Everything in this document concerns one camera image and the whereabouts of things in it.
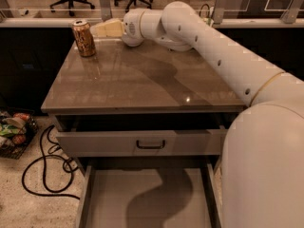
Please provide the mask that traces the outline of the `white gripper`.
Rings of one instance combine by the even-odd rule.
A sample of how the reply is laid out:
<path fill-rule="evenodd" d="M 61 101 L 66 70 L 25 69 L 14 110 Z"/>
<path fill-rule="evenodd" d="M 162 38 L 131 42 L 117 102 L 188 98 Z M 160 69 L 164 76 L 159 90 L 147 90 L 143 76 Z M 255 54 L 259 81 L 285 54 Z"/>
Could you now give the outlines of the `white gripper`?
<path fill-rule="evenodd" d="M 141 18 L 144 9 L 131 9 L 123 18 L 109 19 L 90 28 L 95 37 L 121 37 L 129 47 L 137 47 L 143 42 Z"/>

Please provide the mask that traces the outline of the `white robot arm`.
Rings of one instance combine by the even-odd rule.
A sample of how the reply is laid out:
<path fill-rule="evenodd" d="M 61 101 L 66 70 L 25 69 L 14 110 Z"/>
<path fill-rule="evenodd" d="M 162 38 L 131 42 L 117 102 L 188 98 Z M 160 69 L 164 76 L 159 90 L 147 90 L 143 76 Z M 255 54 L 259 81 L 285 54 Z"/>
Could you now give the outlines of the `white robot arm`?
<path fill-rule="evenodd" d="M 223 228 L 304 228 L 304 82 L 208 26 L 183 2 L 94 25 L 135 47 L 195 49 L 245 103 L 222 152 Z"/>

